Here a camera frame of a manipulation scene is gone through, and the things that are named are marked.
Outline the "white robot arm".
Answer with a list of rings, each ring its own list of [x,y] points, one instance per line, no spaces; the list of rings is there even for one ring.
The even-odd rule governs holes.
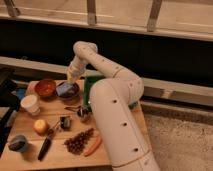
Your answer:
[[[142,79],[98,53],[94,43],[78,41],[73,46],[75,57],[67,71],[74,83],[91,64],[105,78],[90,89],[90,106],[114,171],[160,171],[142,135],[129,105],[144,92]]]

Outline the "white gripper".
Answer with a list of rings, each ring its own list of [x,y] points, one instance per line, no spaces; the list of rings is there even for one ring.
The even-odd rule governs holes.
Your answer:
[[[78,56],[75,56],[67,69],[67,82],[76,83],[79,77],[85,72],[87,62]]]

